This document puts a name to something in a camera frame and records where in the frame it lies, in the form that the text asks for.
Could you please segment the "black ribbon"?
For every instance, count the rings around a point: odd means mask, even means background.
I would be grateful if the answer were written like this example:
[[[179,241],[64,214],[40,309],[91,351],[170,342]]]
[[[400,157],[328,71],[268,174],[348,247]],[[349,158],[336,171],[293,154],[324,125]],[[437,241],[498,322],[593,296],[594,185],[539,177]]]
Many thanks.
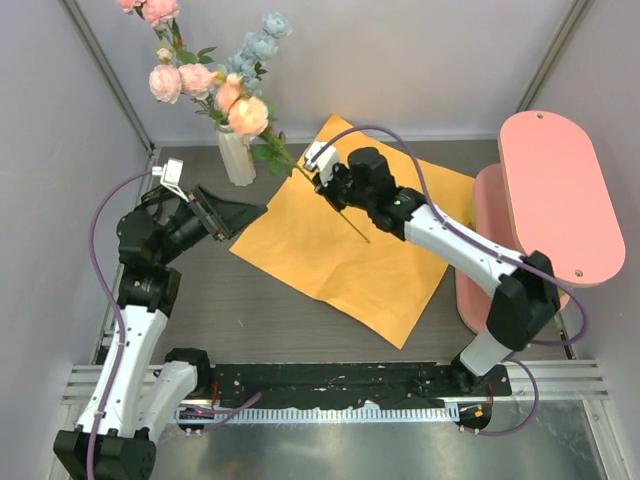
[[[167,190],[164,186],[159,185],[141,196],[137,209],[147,209],[155,205],[161,205],[163,202],[170,199],[172,195],[172,192]]]

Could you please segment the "aluminium rail frame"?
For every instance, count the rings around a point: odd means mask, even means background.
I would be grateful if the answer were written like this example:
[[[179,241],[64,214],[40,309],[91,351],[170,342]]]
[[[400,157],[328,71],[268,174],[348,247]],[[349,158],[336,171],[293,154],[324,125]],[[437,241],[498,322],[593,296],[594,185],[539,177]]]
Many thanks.
[[[475,282],[490,299],[488,324],[450,362],[215,365],[195,348],[170,351],[158,370],[150,368],[155,346],[176,302],[181,275],[174,261],[206,238],[241,244],[258,232],[274,208],[213,195],[201,186],[181,190],[182,164],[168,160],[151,169],[159,184],[118,222],[123,272],[106,296],[115,333],[100,376],[76,425],[60,431],[54,451],[74,479],[147,479],[159,438],[170,421],[200,433],[267,410],[346,414],[373,404],[378,411],[437,408],[449,397],[466,399],[456,422],[485,434],[490,408],[480,398],[511,392],[506,364],[538,342],[539,332],[574,297],[580,285],[596,285],[617,273],[624,242],[587,135],[550,112],[527,111],[523,138],[516,119],[503,126],[501,159],[517,148],[540,151],[555,164],[575,160],[583,168],[582,193],[573,198],[572,218],[588,220],[586,236],[594,269],[576,265],[577,248],[509,248],[457,222],[425,186],[410,188],[391,173],[382,147],[347,146],[341,135],[312,143],[292,158],[273,128],[270,109],[256,93],[264,63],[278,39],[289,33],[279,15],[268,17],[243,49],[248,69],[213,73],[208,49],[186,47],[173,1],[128,1],[127,13],[147,20],[169,43],[153,71],[154,95],[172,103],[185,95],[221,128],[240,132],[257,158],[300,172],[331,208],[361,210],[375,230],[395,246],[414,245],[435,254]]]

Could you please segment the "pink two-tier shelf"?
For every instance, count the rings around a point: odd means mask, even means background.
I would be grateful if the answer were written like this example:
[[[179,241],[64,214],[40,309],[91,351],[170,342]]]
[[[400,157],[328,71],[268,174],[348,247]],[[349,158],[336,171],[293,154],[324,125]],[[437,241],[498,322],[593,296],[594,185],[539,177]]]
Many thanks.
[[[498,135],[500,159],[474,179],[465,226],[499,246],[544,253],[585,300],[622,269],[626,246],[594,145],[557,113],[516,113]]]

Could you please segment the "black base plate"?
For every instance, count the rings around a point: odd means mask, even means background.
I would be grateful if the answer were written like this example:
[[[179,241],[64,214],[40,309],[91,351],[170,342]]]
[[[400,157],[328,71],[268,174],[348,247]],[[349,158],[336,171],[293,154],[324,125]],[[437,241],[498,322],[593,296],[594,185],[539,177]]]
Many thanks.
[[[370,401],[389,410],[440,407],[446,398],[509,397],[512,388],[503,365],[463,384],[453,367],[436,362],[218,364],[187,398],[231,409],[257,393],[261,409],[359,409]]]

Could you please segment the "blue flower stem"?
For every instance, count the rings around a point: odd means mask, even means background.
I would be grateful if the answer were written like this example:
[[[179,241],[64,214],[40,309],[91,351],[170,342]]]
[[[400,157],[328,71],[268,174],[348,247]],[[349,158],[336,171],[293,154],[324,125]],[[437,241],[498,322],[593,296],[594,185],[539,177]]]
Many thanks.
[[[250,94],[261,96],[260,82],[267,73],[265,65],[278,52],[277,41],[291,32],[285,16],[278,12],[265,14],[261,29],[248,32],[240,49],[228,58],[227,72],[239,75]]]

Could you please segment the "peach flower stem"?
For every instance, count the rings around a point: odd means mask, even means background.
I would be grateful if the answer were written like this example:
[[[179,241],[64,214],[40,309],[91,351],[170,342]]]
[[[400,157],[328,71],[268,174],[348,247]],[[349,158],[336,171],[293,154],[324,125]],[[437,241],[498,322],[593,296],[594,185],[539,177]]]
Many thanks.
[[[274,129],[274,116],[268,103],[250,90],[245,79],[237,73],[214,71],[211,80],[214,87],[211,114],[215,126],[240,134],[249,142],[258,139],[261,144],[249,146],[249,150],[260,161],[276,174],[291,177],[298,172],[312,183],[311,176],[288,151],[284,133]]]

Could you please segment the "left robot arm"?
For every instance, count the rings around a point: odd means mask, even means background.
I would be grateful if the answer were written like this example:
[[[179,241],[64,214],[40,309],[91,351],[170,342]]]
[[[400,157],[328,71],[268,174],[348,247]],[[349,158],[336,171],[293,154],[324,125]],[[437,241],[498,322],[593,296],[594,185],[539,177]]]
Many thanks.
[[[148,479],[157,443],[179,405],[213,385],[208,354],[175,348],[158,377],[143,387],[152,353],[177,299],[180,273],[171,262],[201,240],[231,239],[267,211],[225,200],[200,185],[185,197],[158,186],[117,224],[123,267],[110,302],[116,329],[93,394],[72,430],[53,450],[73,479]]]

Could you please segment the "white ribbed vase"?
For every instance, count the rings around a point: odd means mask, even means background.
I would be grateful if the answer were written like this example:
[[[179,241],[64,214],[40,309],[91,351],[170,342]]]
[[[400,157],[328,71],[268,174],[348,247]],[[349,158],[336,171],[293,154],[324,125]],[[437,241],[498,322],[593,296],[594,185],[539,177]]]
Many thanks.
[[[218,147],[230,182],[235,186],[248,186],[254,182],[256,171],[248,139],[230,126],[217,129]]]

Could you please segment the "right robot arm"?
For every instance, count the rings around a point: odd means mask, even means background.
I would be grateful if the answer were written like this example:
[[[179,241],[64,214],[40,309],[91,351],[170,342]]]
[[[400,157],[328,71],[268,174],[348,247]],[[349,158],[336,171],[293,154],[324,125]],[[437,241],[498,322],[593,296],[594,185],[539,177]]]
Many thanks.
[[[524,256],[451,219],[414,189],[400,187],[374,147],[354,150],[345,163],[337,150],[313,143],[304,154],[316,192],[336,210],[363,210],[380,230],[422,247],[462,271],[491,299],[486,325],[452,360],[457,391],[472,395],[502,360],[537,336],[560,308],[550,259]]]

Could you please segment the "pale pink flower stem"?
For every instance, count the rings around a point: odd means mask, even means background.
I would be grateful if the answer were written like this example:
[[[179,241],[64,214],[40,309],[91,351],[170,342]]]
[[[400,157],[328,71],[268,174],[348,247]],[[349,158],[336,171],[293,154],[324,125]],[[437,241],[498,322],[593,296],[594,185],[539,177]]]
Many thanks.
[[[217,125],[225,123],[224,115],[215,106],[213,92],[226,79],[225,68],[209,71],[200,63],[156,66],[149,75],[149,89],[159,102],[175,104],[181,95],[200,106],[198,113],[212,118]]]

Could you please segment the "orange wrapping paper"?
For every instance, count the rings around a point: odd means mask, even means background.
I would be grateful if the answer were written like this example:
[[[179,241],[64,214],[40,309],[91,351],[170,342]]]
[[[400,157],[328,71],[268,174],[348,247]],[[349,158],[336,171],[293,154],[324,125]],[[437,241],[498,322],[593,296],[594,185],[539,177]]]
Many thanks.
[[[378,230],[361,210],[338,214],[300,171],[285,180],[267,208],[231,253],[402,348],[447,262]]]

